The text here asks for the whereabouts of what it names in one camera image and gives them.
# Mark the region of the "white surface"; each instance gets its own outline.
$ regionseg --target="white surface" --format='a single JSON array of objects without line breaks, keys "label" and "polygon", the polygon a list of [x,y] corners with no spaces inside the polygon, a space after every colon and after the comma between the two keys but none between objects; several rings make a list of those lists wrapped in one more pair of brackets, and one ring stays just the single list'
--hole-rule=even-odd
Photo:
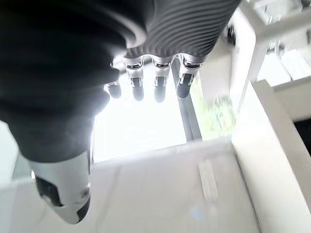
[{"label": "white surface", "polygon": [[94,126],[94,161],[144,153],[186,143],[183,121],[170,72],[166,98],[154,98],[155,70],[144,66],[143,101],[136,101],[127,74],[120,75],[122,96],[110,98]]},{"label": "white surface", "polygon": [[219,38],[212,52],[200,68],[204,100],[210,102],[216,97],[229,95],[231,77],[232,47]]},{"label": "white surface", "polygon": [[266,54],[258,73],[257,81],[267,80],[270,86],[276,86],[291,81],[280,59],[274,54]]},{"label": "white surface", "polygon": [[255,90],[248,86],[232,142],[261,230],[311,232],[305,200],[311,200],[310,157],[268,83],[253,85]]},{"label": "white surface", "polygon": [[[218,202],[204,200],[198,165],[206,160],[213,167]],[[6,200],[0,212],[10,215],[4,205]],[[229,138],[95,164],[90,209],[78,225],[65,224],[47,209],[29,183],[17,189],[9,219],[10,233],[259,232]]]},{"label": "white surface", "polygon": [[0,121],[0,186],[11,181],[18,146],[6,123]]},{"label": "white surface", "polygon": [[276,86],[274,90],[293,121],[311,118],[311,77]]}]

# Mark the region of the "silver thumb segment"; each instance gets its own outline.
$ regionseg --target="silver thumb segment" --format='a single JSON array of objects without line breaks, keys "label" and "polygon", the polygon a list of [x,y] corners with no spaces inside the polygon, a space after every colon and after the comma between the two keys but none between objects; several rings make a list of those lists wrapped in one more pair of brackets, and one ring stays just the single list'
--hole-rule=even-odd
[{"label": "silver thumb segment", "polygon": [[90,205],[89,152],[57,163],[28,163],[41,198],[67,223],[79,223]]}]

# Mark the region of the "white tape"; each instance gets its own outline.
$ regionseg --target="white tape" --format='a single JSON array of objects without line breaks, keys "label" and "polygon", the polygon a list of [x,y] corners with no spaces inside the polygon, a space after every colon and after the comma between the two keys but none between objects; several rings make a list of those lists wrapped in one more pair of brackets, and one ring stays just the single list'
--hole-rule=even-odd
[{"label": "white tape", "polygon": [[214,177],[213,167],[210,161],[206,160],[199,163],[199,171],[205,201],[217,201],[218,190]]}]

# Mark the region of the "white wall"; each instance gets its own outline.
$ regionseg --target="white wall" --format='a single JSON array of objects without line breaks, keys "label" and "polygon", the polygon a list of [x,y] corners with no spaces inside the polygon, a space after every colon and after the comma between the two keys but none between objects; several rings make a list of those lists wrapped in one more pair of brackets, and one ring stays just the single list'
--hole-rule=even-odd
[{"label": "white wall", "polygon": [[[212,165],[218,189],[216,202],[205,201],[203,195],[199,163],[206,160]],[[46,208],[35,187],[21,184],[9,232],[259,232],[230,138],[95,164],[91,195],[86,218],[78,225],[68,225]]]},{"label": "white wall", "polygon": [[311,77],[275,86],[274,92],[294,122],[311,118]]},{"label": "white wall", "polygon": [[311,232],[310,158],[265,80],[249,84],[232,143],[262,232]]},{"label": "white wall", "polygon": [[0,121],[0,186],[10,182],[18,153],[17,143],[6,123]]},{"label": "white wall", "polygon": [[228,96],[231,77],[231,50],[223,38],[219,38],[212,52],[207,56],[199,74],[204,100],[210,102],[216,97]]}]

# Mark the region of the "robotic hand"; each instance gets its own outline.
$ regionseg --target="robotic hand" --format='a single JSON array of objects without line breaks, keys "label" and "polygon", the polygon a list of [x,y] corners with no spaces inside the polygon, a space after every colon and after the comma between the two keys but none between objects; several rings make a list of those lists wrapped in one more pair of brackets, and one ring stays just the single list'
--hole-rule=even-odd
[{"label": "robotic hand", "polygon": [[143,56],[152,55],[155,99],[165,98],[174,57],[185,98],[240,0],[5,0],[0,5],[0,120],[35,173],[41,198],[66,222],[90,205],[95,116],[121,94],[123,57],[143,99]]}]

